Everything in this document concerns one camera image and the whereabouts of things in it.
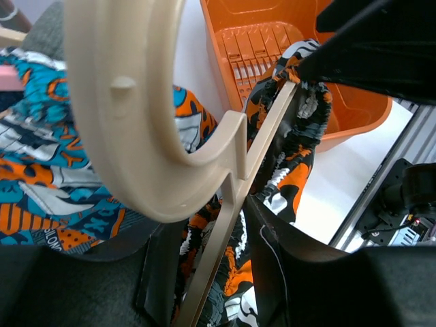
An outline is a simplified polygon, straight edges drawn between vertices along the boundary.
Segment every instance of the orange and black patterned cloth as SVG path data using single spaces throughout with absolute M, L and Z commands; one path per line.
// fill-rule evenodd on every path
M 302 82 L 300 60 L 318 47 L 307 40 L 292 45 L 262 76 L 245 105 L 250 147 L 287 80 L 298 84 L 255 178 L 252 193 L 278 217 L 292 223 L 331 111 L 322 83 Z M 148 219 L 117 201 L 94 172 L 74 125 L 65 62 L 19 48 L 0 51 L 0 64 L 13 65 L 25 90 L 22 100 L 0 118 L 0 245 L 44 245 L 81 254 L 120 231 Z M 194 94 L 173 88 L 175 121 L 188 153 L 198 150 L 218 124 Z M 174 317 L 196 261 L 221 208 L 215 196 L 188 222 L 181 235 Z M 257 326 L 250 251 L 241 212 L 212 284 L 199 326 L 236 320 Z

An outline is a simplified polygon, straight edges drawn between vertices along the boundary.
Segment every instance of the white table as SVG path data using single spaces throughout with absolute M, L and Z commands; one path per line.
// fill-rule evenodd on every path
M 219 120 L 223 111 L 205 41 L 200 0 L 187 0 L 176 49 L 174 83 L 193 91 Z M 298 208 L 296 227 L 328 243 L 410 117 L 410 112 L 394 104 L 387 121 L 376 130 L 317 155 Z

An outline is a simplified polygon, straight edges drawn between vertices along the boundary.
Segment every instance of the patterned fabric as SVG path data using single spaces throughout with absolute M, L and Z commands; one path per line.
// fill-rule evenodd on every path
M 322 83 L 301 82 L 299 60 L 318 47 L 313 40 L 290 47 L 258 82 L 245 107 L 250 147 L 286 80 L 299 84 L 292 123 L 284 120 L 253 184 L 252 192 L 279 217 L 295 220 L 302 188 L 331 111 Z M 3 49 L 0 64 L 13 65 L 25 85 L 24 99 L 0 119 L 0 244 L 47 245 L 83 253 L 147 219 L 114 199 L 94 173 L 72 120 L 65 63 L 36 52 Z M 193 93 L 173 88 L 175 120 L 185 150 L 199 149 L 217 122 Z M 173 318 L 221 208 L 215 196 L 182 235 Z M 245 218 L 238 218 L 198 326 L 235 320 L 257 326 Z

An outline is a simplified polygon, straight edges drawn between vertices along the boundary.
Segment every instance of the black cable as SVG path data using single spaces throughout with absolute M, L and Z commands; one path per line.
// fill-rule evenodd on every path
M 374 228 L 372 230 L 367 230 L 365 233 L 362 234 L 362 238 L 366 238 L 366 236 L 368 234 L 372 234 L 372 233 L 382 233 L 382 232 L 393 232 L 395 230 L 402 230 L 403 228 L 409 227 L 414 223 L 414 220 L 410 220 L 410 221 L 406 221 L 406 223 L 404 225 L 400 225 L 397 227 L 391 227 L 391 228 Z

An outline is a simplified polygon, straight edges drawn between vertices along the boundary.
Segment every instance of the gray cloth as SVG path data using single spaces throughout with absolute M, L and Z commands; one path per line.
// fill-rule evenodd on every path
M 56 59 L 63 56 L 63 2 L 56 1 L 41 15 L 27 34 L 21 48 Z

